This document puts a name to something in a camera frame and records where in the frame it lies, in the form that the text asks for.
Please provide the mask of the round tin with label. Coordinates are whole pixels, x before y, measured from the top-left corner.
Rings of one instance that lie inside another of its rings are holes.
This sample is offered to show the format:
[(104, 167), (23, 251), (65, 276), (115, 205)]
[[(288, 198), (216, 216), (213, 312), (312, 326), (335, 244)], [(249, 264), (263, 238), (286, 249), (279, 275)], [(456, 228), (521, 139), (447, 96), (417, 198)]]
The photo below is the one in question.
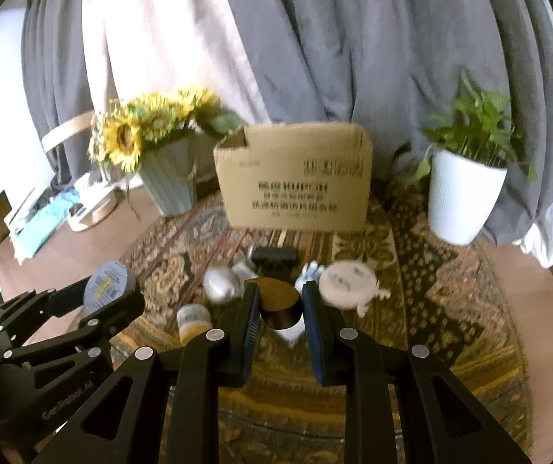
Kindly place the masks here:
[(135, 289), (135, 274), (126, 265), (118, 261), (107, 262), (86, 283), (83, 294), (84, 310), (87, 314), (93, 314)]

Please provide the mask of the white jar yellow lid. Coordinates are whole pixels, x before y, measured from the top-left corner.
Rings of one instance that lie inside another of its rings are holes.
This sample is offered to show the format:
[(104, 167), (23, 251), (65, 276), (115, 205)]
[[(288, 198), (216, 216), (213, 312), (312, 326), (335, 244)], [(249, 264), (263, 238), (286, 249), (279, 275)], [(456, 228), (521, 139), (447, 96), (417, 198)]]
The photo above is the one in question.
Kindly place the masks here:
[(180, 344), (186, 346), (194, 337), (212, 328), (209, 310), (200, 304), (182, 306), (176, 314)]

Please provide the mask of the silver egg-shaped object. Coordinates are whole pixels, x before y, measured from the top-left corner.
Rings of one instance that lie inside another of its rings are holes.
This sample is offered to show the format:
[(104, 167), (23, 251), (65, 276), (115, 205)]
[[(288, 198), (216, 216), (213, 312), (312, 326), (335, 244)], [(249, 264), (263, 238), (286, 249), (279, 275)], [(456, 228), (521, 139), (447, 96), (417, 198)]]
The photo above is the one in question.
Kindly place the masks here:
[(222, 305), (243, 295), (241, 281), (226, 266), (210, 266), (203, 276), (203, 289), (211, 304)]

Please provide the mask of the white jar with gold lid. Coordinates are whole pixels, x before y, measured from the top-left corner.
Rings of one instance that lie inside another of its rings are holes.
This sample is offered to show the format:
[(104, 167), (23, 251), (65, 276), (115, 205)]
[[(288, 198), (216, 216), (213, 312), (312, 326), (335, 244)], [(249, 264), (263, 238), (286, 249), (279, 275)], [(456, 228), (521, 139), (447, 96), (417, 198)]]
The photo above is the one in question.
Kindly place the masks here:
[(293, 348), (305, 332), (300, 293), (291, 284), (275, 278), (261, 276), (252, 282), (260, 290), (260, 317)]

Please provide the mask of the white round turtle-shaped box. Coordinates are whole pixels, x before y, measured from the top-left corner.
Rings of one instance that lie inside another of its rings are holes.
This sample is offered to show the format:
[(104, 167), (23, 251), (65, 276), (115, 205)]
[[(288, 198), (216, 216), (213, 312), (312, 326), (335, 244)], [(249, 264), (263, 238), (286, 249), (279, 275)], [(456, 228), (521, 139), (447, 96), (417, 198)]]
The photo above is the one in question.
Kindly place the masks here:
[(358, 261), (337, 261), (319, 278), (319, 292), (325, 304), (340, 310), (355, 310), (362, 319), (373, 300), (387, 300), (391, 291), (381, 288), (377, 276)]

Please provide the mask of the patterned round rug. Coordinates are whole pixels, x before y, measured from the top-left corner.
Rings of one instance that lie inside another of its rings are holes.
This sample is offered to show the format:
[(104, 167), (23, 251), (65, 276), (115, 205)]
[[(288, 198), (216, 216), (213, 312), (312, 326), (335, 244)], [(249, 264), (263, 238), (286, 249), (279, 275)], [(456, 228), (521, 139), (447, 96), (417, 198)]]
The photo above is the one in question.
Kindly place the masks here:
[[(522, 339), (480, 243), (458, 248), (428, 230), (420, 194), (371, 200), (360, 234), (233, 229), (212, 194), (189, 213), (154, 221), (123, 254), (143, 287), (146, 308), (118, 334), (114, 363), (140, 346), (179, 346), (176, 312), (205, 304), (205, 270), (243, 261), (257, 245), (292, 246), (300, 261), (356, 260), (389, 294), (346, 323), (387, 347), (429, 348), (524, 450), (532, 446), (532, 401)], [(316, 382), (307, 341), (260, 330), (252, 373), (220, 394), (225, 463), (339, 463), (344, 458), (344, 390)]]

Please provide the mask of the black rectangular object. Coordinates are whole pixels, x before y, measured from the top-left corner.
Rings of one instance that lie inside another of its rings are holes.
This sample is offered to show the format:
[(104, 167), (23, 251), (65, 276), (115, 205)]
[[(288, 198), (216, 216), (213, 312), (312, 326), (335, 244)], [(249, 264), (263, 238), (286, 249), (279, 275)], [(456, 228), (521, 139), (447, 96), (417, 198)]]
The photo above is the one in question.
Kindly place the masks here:
[(250, 254), (250, 261), (263, 276), (288, 276), (299, 259), (297, 249), (291, 246), (256, 246)]

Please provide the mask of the sunflower bouquet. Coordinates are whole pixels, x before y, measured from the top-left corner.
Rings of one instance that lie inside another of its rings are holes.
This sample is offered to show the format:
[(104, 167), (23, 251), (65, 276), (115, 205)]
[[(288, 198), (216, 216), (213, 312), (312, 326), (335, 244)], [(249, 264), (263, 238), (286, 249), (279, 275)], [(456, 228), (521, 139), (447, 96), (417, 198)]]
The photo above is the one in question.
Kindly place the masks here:
[(172, 93), (152, 92), (122, 102), (94, 115), (89, 159), (103, 170), (115, 168), (124, 175), (139, 175), (146, 151), (190, 137), (195, 156), (195, 135), (202, 132), (221, 139), (244, 127), (245, 121), (225, 107), (206, 87), (190, 86)]

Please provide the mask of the grey ribbed vase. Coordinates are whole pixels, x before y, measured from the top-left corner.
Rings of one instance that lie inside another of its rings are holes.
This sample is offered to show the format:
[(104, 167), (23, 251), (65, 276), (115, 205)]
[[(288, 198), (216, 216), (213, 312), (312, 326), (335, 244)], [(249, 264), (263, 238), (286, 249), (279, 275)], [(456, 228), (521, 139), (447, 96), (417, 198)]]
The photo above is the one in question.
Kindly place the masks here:
[(196, 172), (192, 139), (185, 137), (146, 151), (139, 175), (160, 215), (177, 216), (197, 203)]

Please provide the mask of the small white blue figurine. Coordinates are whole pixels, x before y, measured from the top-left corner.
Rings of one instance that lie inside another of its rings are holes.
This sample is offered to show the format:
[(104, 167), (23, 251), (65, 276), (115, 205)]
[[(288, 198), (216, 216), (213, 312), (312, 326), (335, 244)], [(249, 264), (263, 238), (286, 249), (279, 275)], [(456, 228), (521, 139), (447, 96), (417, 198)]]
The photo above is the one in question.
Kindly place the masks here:
[(313, 260), (303, 266), (300, 275), (297, 277), (294, 287), (299, 292), (303, 292), (303, 288), (307, 282), (317, 283), (324, 272), (325, 266), (320, 265), (316, 260)]

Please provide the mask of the white plant pot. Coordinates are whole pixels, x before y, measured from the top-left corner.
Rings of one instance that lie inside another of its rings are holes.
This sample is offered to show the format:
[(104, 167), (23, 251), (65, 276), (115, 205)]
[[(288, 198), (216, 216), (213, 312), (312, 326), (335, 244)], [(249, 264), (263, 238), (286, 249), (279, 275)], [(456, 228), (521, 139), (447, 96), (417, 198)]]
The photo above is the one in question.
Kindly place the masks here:
[(431, 162), (431, 231), (447, 243), (470, 244), (490, 216), (506, 174), (506, 169), (487, 167), (445, 149), (438, 150)]

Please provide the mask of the cardboard box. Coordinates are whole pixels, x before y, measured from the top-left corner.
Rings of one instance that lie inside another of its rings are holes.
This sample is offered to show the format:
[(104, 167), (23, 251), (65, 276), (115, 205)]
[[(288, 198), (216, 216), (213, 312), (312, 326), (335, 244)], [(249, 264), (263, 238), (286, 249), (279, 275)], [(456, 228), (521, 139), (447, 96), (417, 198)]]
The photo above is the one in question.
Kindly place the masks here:
[(373, 146), (349, 123), (254, 125), (213, 150), (227, 218), (237, 229), (360, 232)]

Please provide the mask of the green potted plant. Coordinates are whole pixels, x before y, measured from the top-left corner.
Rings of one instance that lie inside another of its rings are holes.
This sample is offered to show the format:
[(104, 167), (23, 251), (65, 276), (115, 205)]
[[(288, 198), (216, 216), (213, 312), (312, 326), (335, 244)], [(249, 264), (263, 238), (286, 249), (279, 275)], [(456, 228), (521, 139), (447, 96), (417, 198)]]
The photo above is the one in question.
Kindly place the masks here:
[(523, 133), (509, 114), (510, 97), (472, 83), (465, 72), (452, 103), (452, 113), (435, 113), (434, 126), (423, 130), (430, 144), (421, 161), (404, 181), (413, 184), (431, 174), (431, 151), (449, 153), (494, 169), (519, 167), (527, 179), (538, 177), (536, 168), (520, 155)]

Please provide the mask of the white sheer curtain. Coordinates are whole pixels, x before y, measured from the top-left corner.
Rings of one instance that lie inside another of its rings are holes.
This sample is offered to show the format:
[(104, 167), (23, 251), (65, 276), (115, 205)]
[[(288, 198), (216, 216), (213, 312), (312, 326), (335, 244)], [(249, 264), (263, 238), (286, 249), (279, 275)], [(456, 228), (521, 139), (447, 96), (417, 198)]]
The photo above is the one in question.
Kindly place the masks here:
[(82, 0), (92, 104), (206, 87), (250, 124), (268, 111), (228, 0)]

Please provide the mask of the grey curtain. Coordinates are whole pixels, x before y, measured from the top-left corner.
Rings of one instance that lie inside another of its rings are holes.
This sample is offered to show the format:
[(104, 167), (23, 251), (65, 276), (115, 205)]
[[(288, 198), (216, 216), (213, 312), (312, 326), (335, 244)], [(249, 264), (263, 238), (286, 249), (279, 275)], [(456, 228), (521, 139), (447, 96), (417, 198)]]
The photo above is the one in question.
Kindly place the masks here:
[[(355, 121), (374, 172), (396, 151), (425, 149), (421, 130), (449, 109), (460, 75), (511, 98), (523, 157), (484, 230), (553, 259), (553, 10), (549, 0), (228, 0), (266, 123)], [(34, 124), (48, 133), (95, 110), (82, 0), (27, 0), (22, 72)]]

